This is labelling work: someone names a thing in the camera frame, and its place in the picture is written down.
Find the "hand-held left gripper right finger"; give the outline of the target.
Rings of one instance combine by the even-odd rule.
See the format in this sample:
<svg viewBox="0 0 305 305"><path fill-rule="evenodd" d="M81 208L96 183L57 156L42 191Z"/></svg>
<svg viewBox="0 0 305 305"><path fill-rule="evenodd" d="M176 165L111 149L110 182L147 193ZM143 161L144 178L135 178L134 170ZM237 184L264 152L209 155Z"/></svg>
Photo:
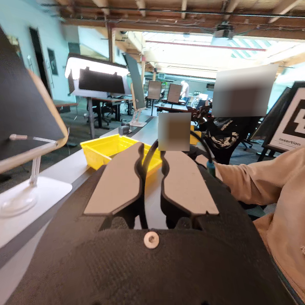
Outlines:
<svg viewBox="0 0 305 305"><path fill-rule="evenodd" d="M160 206L167 219L219 215L195 161L178 151L162 152L161 159L163 179Z"/></svg>

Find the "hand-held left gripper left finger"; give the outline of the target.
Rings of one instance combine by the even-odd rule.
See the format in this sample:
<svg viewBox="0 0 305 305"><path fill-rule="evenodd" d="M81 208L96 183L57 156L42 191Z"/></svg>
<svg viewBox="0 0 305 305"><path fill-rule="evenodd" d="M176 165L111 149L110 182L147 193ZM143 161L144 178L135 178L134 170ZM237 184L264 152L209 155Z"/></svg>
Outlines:
<svg viewBox="0 0 305 305"><path fill-rule="evenodd" d="M83 215L105 219L123 217L127 223L135 223L142 206L143 156L142 142L118 153L104 167Z"/></svg>

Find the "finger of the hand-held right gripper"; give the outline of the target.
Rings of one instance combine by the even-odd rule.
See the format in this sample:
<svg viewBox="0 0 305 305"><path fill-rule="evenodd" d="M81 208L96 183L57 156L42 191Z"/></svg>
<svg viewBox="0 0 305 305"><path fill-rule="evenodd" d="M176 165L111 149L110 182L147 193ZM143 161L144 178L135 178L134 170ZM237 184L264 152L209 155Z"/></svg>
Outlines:
<svg viewBox="0 0 305 305"><path fill-rule="evenodd" d="M208 169L208 163L209 163L209 159L207 157L205 157L204 155L198 155L195 158L195 162L197 164L200 164L201 166L203 166L206 170Z"/></svg>

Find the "yellow plastic bin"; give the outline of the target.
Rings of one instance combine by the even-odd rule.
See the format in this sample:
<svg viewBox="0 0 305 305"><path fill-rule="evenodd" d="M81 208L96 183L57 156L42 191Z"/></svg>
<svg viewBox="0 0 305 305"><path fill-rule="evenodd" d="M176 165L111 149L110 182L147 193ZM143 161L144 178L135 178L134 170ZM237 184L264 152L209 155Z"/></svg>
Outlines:
<svg viewBox="0 0 305 305"><path fill-rule="evenodd" d="M115 155L128 149L137 142L139 141L130 137L114 134L85 141L80 143L80 145L85 155L87 165L94 170L98 170L101 166L108 164L108 162L110 162ZM149 149L151 148L151 145L144 142L142 143L144 144L144 157L142 159L143 163ZM156 149L148 166L147 177L154 174L159 168L161 168L161 166L162 160L160 157L160 151Z"/></svg>

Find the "wooden desk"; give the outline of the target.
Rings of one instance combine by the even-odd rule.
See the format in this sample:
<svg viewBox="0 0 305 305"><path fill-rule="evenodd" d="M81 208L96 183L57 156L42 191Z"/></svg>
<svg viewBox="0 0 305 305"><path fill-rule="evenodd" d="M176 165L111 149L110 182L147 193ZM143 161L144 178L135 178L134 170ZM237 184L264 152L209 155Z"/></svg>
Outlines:
<svg viewBox="0 0 305 305"><path fill-rule="evenodd" d="M114 115L114 121L122 122L122 115L131 116L132 102L128 98L92 98L92 111L96 114L97 128L109 130L111 118L108 116Z"/></svg>
<svg viewBox="0 0 305 305"><path fill-rule="evenodd" d="M59 100L53 100L53 103L59 114L70 113L71 108L76 108L78 106L77 102L64 102Z"/></svg>
<svg viewBox="0 0 305 305"><path fill-rule="evenodd" d="M180 112L189 112L187 106L180 104L172 104L161 102L155 105L157 116L159 113L168 112L168 113L180 113Z"/></svg>

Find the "black-framed marker sign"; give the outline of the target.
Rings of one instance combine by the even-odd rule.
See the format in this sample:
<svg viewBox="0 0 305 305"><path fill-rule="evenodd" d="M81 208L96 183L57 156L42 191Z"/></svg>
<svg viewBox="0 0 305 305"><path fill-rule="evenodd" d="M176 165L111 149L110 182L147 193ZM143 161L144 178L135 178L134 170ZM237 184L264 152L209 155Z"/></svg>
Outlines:
<svg viewBox="0 0 305 305"><path fill-rule="evenodd" d="M263 141L258 161L262 161L265 156L273 157L274 153L284 153L304 146L304 81L296 81L291 88L284 89L249 140Z"/></svg>

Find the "person's beige hoodie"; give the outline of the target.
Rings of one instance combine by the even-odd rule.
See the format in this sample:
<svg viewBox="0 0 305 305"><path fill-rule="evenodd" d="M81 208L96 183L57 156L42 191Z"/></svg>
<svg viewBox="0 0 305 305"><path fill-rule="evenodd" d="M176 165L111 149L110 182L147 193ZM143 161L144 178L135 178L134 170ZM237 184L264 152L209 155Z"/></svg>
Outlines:
<svg viewBox="0 0 305 305"><path fill-rule="evenodd" d="M304 304L304 188L285 185L252 191L254 203L276 203L273 213L256 220L255 226L269 250L287 290Z"/></svg>

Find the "ceiling projector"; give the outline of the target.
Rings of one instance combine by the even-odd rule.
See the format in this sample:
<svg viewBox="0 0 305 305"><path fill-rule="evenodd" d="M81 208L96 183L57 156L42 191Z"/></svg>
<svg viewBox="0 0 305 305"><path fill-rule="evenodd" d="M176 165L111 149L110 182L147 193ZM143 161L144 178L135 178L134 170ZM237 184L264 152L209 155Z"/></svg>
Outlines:
<svg viewBox="0 0 305 305"><path fill-rule="evenodd" d="M233 40L235 29L228 23L219 24L213 34L211 45L216 47L227 47Z"/></svg>

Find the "dark wall picture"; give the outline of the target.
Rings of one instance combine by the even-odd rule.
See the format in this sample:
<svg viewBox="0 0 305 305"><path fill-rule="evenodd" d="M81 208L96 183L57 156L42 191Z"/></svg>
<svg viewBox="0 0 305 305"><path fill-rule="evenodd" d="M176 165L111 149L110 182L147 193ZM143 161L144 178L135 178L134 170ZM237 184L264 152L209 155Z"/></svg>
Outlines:
<svg viewBox="0 0 305 305"><path fill-rule="evenodd" d="M58 76L58 68L56 63L55 51L53 49L47 48L49 57L49 67L52 75Z"/></svg>

